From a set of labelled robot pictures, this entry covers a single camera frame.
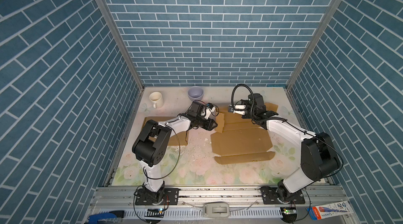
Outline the brown cardboard box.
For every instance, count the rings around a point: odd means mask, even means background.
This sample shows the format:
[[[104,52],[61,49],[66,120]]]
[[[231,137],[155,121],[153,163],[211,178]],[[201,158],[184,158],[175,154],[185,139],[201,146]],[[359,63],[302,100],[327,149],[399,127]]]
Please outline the brown cardboard box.
[[[165,121],[173,121],[175,118],[174,117],[159,117],[159,116],[152,116],[152,117],[146,117],[144,118],[142,127],[146,125],[146,123],[149,120],[153,120],[155,122],[165,122]],[[183,132],[178,132],[177,129],[175,129],[177,135],[174,133],[174,131],[166,128],[166,126],[159,126],[157,133],[162,132],[163,136],[165,137],[165,134],[167,132],[171,132],[171,137],[167,143],[167,146],[187,146],[188,145],[188,133],[186,131]]]

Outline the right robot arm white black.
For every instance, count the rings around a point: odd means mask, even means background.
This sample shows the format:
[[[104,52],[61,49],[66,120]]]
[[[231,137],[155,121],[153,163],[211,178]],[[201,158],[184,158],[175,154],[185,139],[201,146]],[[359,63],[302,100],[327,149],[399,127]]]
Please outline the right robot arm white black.
[[[278,183],[278,201],[294,201],[302,195],[301,189],[333,176],[344,166],[328,134],[305,130],[280,118],[276,112],[266,110],[260,94],[250,94],[247,100],[232,102],[232,106],[233,113],[242,115],[243,119],[251,119],[254,124],[300,148],[300,167]]]

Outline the brown cardboard sheet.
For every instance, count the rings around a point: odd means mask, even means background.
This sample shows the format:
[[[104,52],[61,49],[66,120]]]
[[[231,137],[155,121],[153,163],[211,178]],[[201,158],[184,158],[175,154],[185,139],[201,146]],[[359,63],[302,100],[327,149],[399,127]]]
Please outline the brown cardboard sheet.
[[[211,134],[214,160],[220,165],[269,161],[275,152],[270,151],[273,144],[269,131],[250,119],[228,111],[228,104],[218,105],[219,115],[215,121],[218,126]]]

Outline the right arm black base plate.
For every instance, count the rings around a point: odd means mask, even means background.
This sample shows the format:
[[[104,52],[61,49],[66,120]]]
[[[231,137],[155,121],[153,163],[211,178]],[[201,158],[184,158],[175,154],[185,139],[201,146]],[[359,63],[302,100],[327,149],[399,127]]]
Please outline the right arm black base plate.
[[[275,204],[305,204],[305,199],[301,190],[290,193],[286,189],[280,187],[262,186],[260,188],[263,203],[265,205]]]

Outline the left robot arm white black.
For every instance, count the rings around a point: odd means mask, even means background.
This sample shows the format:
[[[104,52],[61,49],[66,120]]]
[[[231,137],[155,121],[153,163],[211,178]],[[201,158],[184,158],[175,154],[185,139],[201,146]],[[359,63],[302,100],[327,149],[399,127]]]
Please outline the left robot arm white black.
[[[194,128],[206,131],[215,129],[218,126],[215,121],[218,113],[216,105],[194,100],[185,113],[173,119],[159,122],[151,119],[145,122],[132,146],[132,152],[140,161],[146,176],[146,192],[158,195],[165,189],[166,176],[161,175],[160,162],[165,156],[170,138]]]

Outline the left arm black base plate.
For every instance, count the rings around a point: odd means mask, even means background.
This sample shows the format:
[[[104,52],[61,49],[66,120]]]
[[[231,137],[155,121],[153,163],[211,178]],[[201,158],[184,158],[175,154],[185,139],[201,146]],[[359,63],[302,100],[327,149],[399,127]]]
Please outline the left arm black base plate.
[[[164,188],[157,192],[152,192],[145,187],[141,187],[136,192],[136,206],[177,205],[179,198],[179,188]]]

